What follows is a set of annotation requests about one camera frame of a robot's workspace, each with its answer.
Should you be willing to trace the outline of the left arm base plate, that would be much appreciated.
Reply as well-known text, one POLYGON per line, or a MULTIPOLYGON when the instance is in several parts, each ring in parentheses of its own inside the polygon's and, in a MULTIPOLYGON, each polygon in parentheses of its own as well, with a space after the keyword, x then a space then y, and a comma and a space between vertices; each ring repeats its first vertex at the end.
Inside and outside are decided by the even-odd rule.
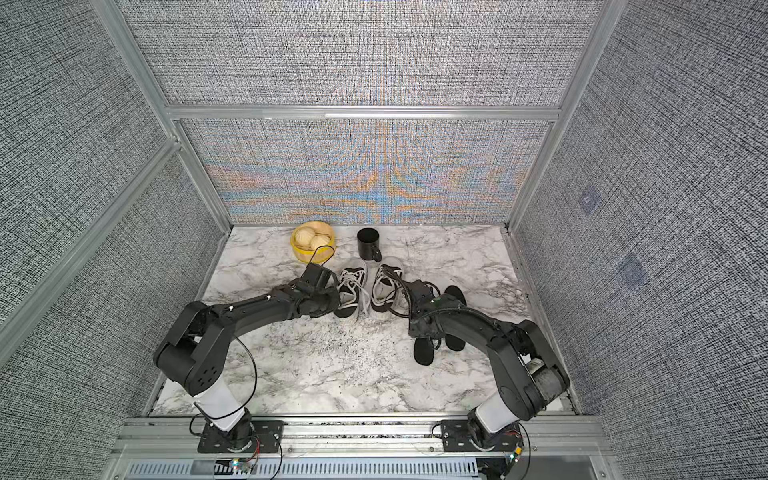
POLYGON ((232 430, 223 431, 206 425, 197 452, 201 454, 277 453, 280 449, 284 422, 241 421, 232 430))

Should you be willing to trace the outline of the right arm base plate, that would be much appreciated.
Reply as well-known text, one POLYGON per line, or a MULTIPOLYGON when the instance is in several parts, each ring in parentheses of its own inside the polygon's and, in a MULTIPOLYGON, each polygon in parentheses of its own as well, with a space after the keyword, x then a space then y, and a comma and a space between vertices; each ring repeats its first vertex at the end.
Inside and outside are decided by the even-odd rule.
POLYGON ((524 447, 518 423, 488 433, 475 420, 442 420, 438 438, 446 452, 517 452, 524 447))

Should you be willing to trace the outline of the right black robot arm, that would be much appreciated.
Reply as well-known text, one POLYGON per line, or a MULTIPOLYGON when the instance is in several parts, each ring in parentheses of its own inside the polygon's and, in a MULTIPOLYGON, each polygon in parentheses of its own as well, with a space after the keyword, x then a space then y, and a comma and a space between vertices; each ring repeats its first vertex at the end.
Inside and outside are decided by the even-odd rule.
POLYGON ((468 414, 477 442, 532 419, 569 389, 566 369, 536 323, 492 318, 467 306, 456 288, 436 295, 421 280, 400 280, 398 286, 406 299, 418 364, 431 365, 439 342, 453 351, 471 345, 487 357, 496 392, 468 414))

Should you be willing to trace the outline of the black sneaker white laces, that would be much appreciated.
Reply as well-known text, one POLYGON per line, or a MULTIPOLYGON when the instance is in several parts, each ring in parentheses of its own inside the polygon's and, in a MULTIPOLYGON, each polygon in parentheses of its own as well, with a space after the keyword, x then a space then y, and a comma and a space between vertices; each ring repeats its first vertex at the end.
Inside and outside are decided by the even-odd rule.
POLYGON ((340 319, 357 319, 366 306, 367 291, 365 284, 367 269, 363 267, 347 267, 339 276, 339 305, 334 315, 340 319))
POLYGON ((371 289, 371 308, 376 314, 386 314, 402 297, 399 285, 387 275, 395 273, 401 277, 402 267, 392 261, 384 261, 376 270, 371 289))

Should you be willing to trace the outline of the black insole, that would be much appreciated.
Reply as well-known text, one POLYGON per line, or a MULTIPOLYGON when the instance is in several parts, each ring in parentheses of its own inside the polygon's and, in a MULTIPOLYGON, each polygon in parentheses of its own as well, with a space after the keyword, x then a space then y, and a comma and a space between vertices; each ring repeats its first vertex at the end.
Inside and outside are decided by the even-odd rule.
POLYGON ((417 338, 414 341, 413 357, 422 366, 430 366, 434 361, 434 347, 429 338, 417 338))
MULTIPOLYGON (((459 302, 457 307, 466 305, 465 296, 462 290, 458 286, 450 285, 445 289, 444 293, 452 296, 456 301, 459 302)), ((453 312, 448 312, 446 316, 450 318, 453 322, 455 322, 457 318, 457 314, 458 314, 458 311, 453 311, 453 312)), ((445 343, 447 347, 454 352, 461 352, 466 347, 466 342, 462 338, 453 335, 451 331, 448 331, 445 334, 445 343)))

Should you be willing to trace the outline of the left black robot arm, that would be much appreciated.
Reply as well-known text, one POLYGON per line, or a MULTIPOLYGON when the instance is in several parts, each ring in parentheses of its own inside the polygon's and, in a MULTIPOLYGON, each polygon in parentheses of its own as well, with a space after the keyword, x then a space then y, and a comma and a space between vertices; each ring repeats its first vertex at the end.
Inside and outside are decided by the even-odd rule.
POLYGON ((338 276, 310 263, 296 279, 248 300, 188 303, 153 354, 153 363, 194 399, 200 414, 230 432, 248 413, 222 380, 230 346, 247 333, 307 316, 319 318, 340 305, 338 276))

